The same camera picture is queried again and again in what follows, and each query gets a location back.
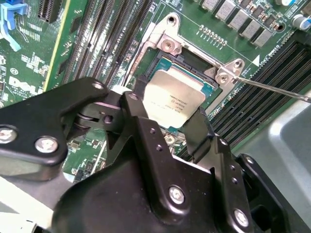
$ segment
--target green circuit board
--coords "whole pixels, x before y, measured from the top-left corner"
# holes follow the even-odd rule
[[[262,17],[275,17],[267,26],[261,18],[252,16],[251,7],[244,10],[248,20],[256,21],[262,30],[271,33],[269,40],[260,47],[241,36],[240,31],[230,28],[228,21],[217,18],[215,11],[204,9],[204,1],[64,0],[58,19],[53,23],[38,18],[38,1],[24,2],[28,4],[27,14],[16,14],[16,29],[10,31],[21,49],[13,51],[8,41],[0,39],[0,83],[3,83],[0,85],[3,87],[0,89],[0,107],[83,76],[93,76],[109,87],[124,84],[126,71],[148,28],[170,13],[178,14],[181,38],[222,64],[243,59],[245,66],[241,76],[249,79],[297,30],[292,26],[292,19],[307,4],[307,0],[296,0],[291,6],[276,5],[274,0],[249,1],[249,5],[263,8]],[[241,9],[241,1],[235,0],[234,4],[236,10]],[[147,71],[157,54],[158,50],[146,51],[127,87],[134,88],[137,77]],[[118,64],[116,70],[112,70],[114,62]],[[240,87],[236,86],[231,94]],[[215,94],[207,98],[205,108],[214,100]],[[223,99],[209,118],[215,117],[230,98],[228,95]],[[183,148],[182,144],[175,146],[176,151]],[[83,171],[84,178],[90,174],[86,167],[91,163],[95,166],[94,171],[100,169],[105,157],[104,132],[92,130],[86,137],[69,142],[64,172],[76,176]]]

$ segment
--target metal arm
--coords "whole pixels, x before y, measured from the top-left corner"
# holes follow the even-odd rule
[[[0,124],[17,135],[0,144],[0,174],[54,210],[54,232],[310,232],[258,165],[235,162],[201,109],[184,128],[189,154],[208,170],[173,159],[138,96],[91,78],[1,109]],[[71,187],[58,175],[66,139],[90,128],[106,130],[109,166]],[[259,206],[270,214],[264,224]]]

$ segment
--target chip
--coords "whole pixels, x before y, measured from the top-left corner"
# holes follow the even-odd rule
[[[257,8],[256,8],[256,10],[253,12],[253,17],[255,17],[255,18],[259,18],[259,16],[261,15],[261,13],[264,11],[264,8],[262,7],[262,6],[258,6]]]

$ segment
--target dimm slot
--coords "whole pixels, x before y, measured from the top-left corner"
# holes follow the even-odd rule
[[[98,11],[98,6],[100,3],[103,1],[98,1],[98,0],[90,0],[89,6],[88,6],[88,11],[85,13],[85,16],[83,16],[84,21],[82,22],[82,26],[80,27],[79,31],[79,37],[77,37],[77,40],[75,42],[75,46],[73,48],[73,52],[70,56],[68,67],[66,69],[65,75],[63,77],[63,83],[68,83],[70,80],[70,77],[72,76],[72,72],[75,71],[77,68],[77,63],[81,59],[81,45],[86,44],[88,46],[88,41],[87,39],[90,38],[93,34],[92,31],[89,30],[89,28],[94,28],[96,24],[96,19],[94,18],[94,14]]]
[[[79,59],[78,59],[76,65],[73,67],[74,68],[74,73],[73,73],[72,80],[76,80],[76,79],[79,78],[79,73],[80,73],[81,69],[83,68],[83,63],[84,63],[85,58],[86,58],[86,53],[87,53],[87,51],[89,50],[89,48],[91,46],[90,42],[91,42],[91,39],[93,37],[94,31],[96,29],[96,26],[97,26],[97,23],[98,23],[98,20],[99,20],[99,17],[101,15],[101,12],[103,10],[103,7],[104,7],[104,4],[105,4],[106,1],[107,0],[100,0],[99,1],[99,4],[98,4],[98,6],[96,8],[96,11],[95,11],[95,16],[92,17],[94,20],[93,20],[93,22],[91,24],[91,27],[90,27],[90,33],[89,33],[88,37],[86,37],[84,45],[80,47],[80,49],[79,49],[79,52],[80,52]]]
[[[308,75],[308,77],[303,81],[297,81],[292,86],[294,92],[299,92],[301,89],[303,89],[306,85],[308,85],[311,82],[311,74]],[[266,112],[259,120],[256,120],[255,122],[264,122],[266,121],[272,114],[274,114],[280,106],[283,106],[286,104],[291,98],[290,97],[282,97],[278,95],[278,98],[272,102],[268,107],[269,111]],[[237,144],[239,144],[244,138],[246,138],[251,132],[253,132],[258,127],[258,124],[254,124],[252,127],[248,127],[247,130],[242,134],[236,134],[235,136],[231,136],[229,138],[230,144],[234,147]]]
[[[129,51],[130,47],[132,46],[133,41],[135,40],[143,22],[144,22],[144,19],[146,18],[147,14],[149,12],[149,9],[150,9],[152,3],[153,3],[153,1],[148,0],[141,7],[139,5],[139,7],[138,7],[139,14],[137,16],[134,16],[134,18],[133,18],[133,19],[135,19],[135,22],[132,24],[132,29],[129,32],[130,37],[124,42],[125,46],[120,46],[120,48],[121,48],[120,54],[118,57],[116,57],[115,61],[113,61],[113,66],[111,68],[112,73],[110,71],[109,74],[107,75],[106,81],[108,82],[108,86],[111,85],[111,79],[117,75],[119,68],[122,64],[122,61],[124,61],[126,55],[128,54],[128,51]]]
[[[309,67],[309,64],[304,64],[303,67],[298,71],[298,72],[294,72],[293,75],[295,75],[296,79],[287,79],[284,83],[282,83],[281,85],[277,85],[279,88],[282,89],[288,89],[289,87],[291,87],[293,85],[293,83],[295,83],[297,80],[299,80],[301,78],[301,76],[303,76],[305,73],[303,73],[303,70],[306,72],[306,67]],[[269,106],[269,104],[274,101],[274,99],[277,99],[279,97],[280,94],[274,93],[274,92],[269,92],[267,90],[264,90],[263,93],[258,93],[256,95],[256,98],[254,98],[256,101],[253,102],[253,104],[246,110],[248,112],[251,113],[251,115],[246,115],[242,118],[238,118],[235,119],[235,121],[230,125],[236,125],[237,127],[234,128],[234,131],[229,131],[228,130],[224,130],[222,131],[222,135],[227,135],[227,137],[231,138],[232,137],[232,133],[236,134],[236,132],[240,131],[243,127],[246,126],[246,122],[250,122],[250,121],[254,121],[255,118],[258,117],[258,115],[261,114],[261,112],[263,112],[263,109],[267,109],[267,106]]]
[[[109,0],[109,1],[106,1],[106,3],[105,3],[103,13],[101,15],[99,23],[96,26],[96,30],[95,30],[94,35],[92,37],[91,44],[92,44],[93,49],[92,50],[89,49],[86,52],[85,60],[83,62],[83,67],[82,67],[81,71],[78,73],[79,78],[86,76],[86,73],[89,69],[89,66],[90,66],[90,63],[92,60],[94,49],[95,49],[97,43],[99,42],[101,32],[104,30],[104,27],[108,23],[109,15],[112,12],[112,8],[113,8],[114,3],[115,3],[115,0]]]
[[[264,82],[283,62],[286,60],[294,50],[296,50],[298,45],[292,46],[289,50],[284,50],[278,57],[282,57],[282,59],[277,60],[275,63],[271,63],[268,65],[266,70],[260,74],[258,77],[255,77],[253,80],[256,82]],[[244,85],[244,87],[239,91],[239,93],[231,100],[229,103],[227,103],[227,106],[225,109],[222,109],[219,114],[211,121],[213,128],[218,128],[224,120],[227,119],[227,116],[231,115],[231,108],[232,106],[239,105],[239,103],[245,101],[249,96],[252,94],[253,90],[251,87],[247,87]]]
[[[297,66],[304,58],[303,53],[306,54],[306,52],[300,52],[296,57],[297,59],[295,59],[293,61],[293,63],[288,67],[287,64],[282,64],[282,66],[279,66],[278,69],[280,69],[281,71],[278,72],[278,78],[275,79],[273,78],[273,75],[271,75],[269,78],[272,79],[268,85],[270,86],[276,86],[278,87],[281,84],[281,87],[279,88],[287,88],[289,85],[286,85],[287,83],[289,83],[290,80],[286,80],[285,83],[282,83],[283,80],[285,79],[285,77],[288,75],[287,70],[292,70],[292,68],[294,68],[295,66]],[[227,119],[226,121],[224,121],[222,123],[222,128],[224,129],[224,131],[221,131],[219,133],[221,133],[221,135],[226,134],[226,132],[228,130],[230,130],[230,126],[235,125],[237,123],[237,121],[241,120],[241,113],[251,113],[251,115],[255,115],[253,113],[253,111],[250,111],[251,109],[253,109],[253,106],[255,106],[257,103],[262,102],[262,99],[266,99],[266,94],[267,91],[265,89],[261,89],[261,88],[252,88],[252,101],[248,101],[247,103],[245,103],[245,106],[243,106],[243,108],[239,109],[239,112],[237,113],[232,113],[233,116],[236,116],[235,119],[234,117],[231,119]]]
[[[126,3],[126,0],[121,0],[121,2],[119,2],[118,8],[117,8],[117,10],[113,16],[113,20],[110,22],[109,28],[108,28],[107,33],[106,33],[106,37],[104,38],[104,42],[101,45],[100,52],[96,55],[96,59],[95,59],[94,63],[92,64],[91,69],[86,74],[88,77],[94,77],[94,74],[97,71],[97,66],[101,63],[101,61],[103,59],[103,55],[105,53],[105,49],[106,49],[108,40],[111,37],[111,34],[112,34],[112,32],[116,26],[117,20],[121,14],[121,11],[122,11],[125,3]]]
[[[99,79],[103,70],[104,70],[104,65],[107,62],[107,59],[113,55],[113,50],[114,47],[119,44],[118,39],[120,39],[120,35],[123,32],[124,27],[126,26],[126,19],[129,16],[130,9],[133,8],[133,5],[136,1],[130,0],[123,6],[121,16],[118,18],[118,21],[113,29],[113,33],[108,40],[107,46],[105,48],[105,53],[103,54],[100,63],[96,67],[96,72],[94,73],[93,77],[95,79]]]

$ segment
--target black memory slot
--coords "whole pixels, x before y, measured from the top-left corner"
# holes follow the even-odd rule
[[[311,52],[293,36],[252,78],[254,81],[293,92],[311,82]],[[244,85],[211,120],[215,132],[236,146],[280,109],[289,97]]]
[[[101,58],[101,62],[96,67],[96,72],[94,73],[93,78],[99,79],[102,75],[107,59],[113,54],[114,47],[118,44],[118,39],[120,39],[121,34],[124,33],[123,28],[126,25],[129,14],[135,2],[136,1],[134,0],[130,0],[127,1],[127,3],[123,6],[122,13],[120,14],[120,17],[118,18],[118,21],[113,29],[113,33],[108,40],[107,46],[105,48],[105,53]]]
[[[115,27],[117,26],[117,24],[119,23],[119,18],[121,17],[121,15],[123,14],[123,8],[125,6],[126,0],[121,0],[118,4],[118,8],[116,10],[116,12],[114,13],[113,19],[110,22],[110,26],[109,29],[107,30],[107,36],[105,37],[105,40],[103,42],[103,44],[101,45],[101,50],[92,66],[92,68],[88,71],[87,76],[90,77],[95,77],[96,73],[98,72],[98,67],[100,66],[100,64],[103,62],[104,59],[104,55],[106,53],[107,50],[107,45],[108,42],[114,32]]]
[[[92,43],[93,48],[95,48],[96,44],[98,43],[98,41],[100,39],[101,33],[104,30],[104,27],[108,23],[109,15],[111,14],[114,3],[115,3],[115,0],[108,0],[104,4],[104,8],[103,8],[101,17],[100,17],[99,22],[97,23],[97,25],[95,27],[96,29],[95,29],[95,32],[94,32],[93,37],[92,37],[91,43]],[[90,67],[93,52],[94,52],[94,49],[92,51],[87,50],[87,52],[85,54],[84,61],[83,61],[83,66],[82,66],[81,70],[78,72],[79,78],[86,76],[86,72]]]
[[[80,56],[80,47],[81,47],[81,43],[82,41],[84,40],[85,38],[85,34],[86,34],[86,31],[88,30],[88,24],[89,24],[89,21],[91,20],[91,17],[92,17],[92,12],[95,8],[98,7],[98,1],[97,0],[90,0],[88,2],[88,5],[87,5],[87,8],[86,8],[86,11],[82,17],[82,24],[80,26],[80,28],[78,29],[78,33],[77,33],[77,40],[75,42],[75,45],[72,49],[72,53],[70,55],[70,59],[69,59],[69,62],[68,62],[68,66],[66,68],[66,72],[65,72],[65,75],[63,77],[63,81],[62,83],[68,83],[71,75],[72,75],[72,72],[74,72],[74,69],[78,68],[77,65],[76,65],[76,60],[77,59],[82,59],[83,57],[83,54]],[[91,37],[92,35],[92,32],[89,32],[89,34],[87,35],[87,37]]]
[[[147,0],[143,5],[139,5],[137,13],[133,17],[133,23],[131,24],[131,29],[129,30],[127,39],[124,39],[123,45],[120,46],[120,52],[119,55],[116,56],[115,61],[113,62],[113,66],[111,68],[111,71],[107,75],[106,82],[108,83],[108,86],[111,84],[111,79],[116,76],[117,72],[119,71],[119,68],[121,66],[122,61],[125,59],[126,55],[129,52],[129,49],[131,48],[133,41],[135,40],[142,23],[144,22],[144,19],[146,18],[149,9],[152,5],[152,0]]]

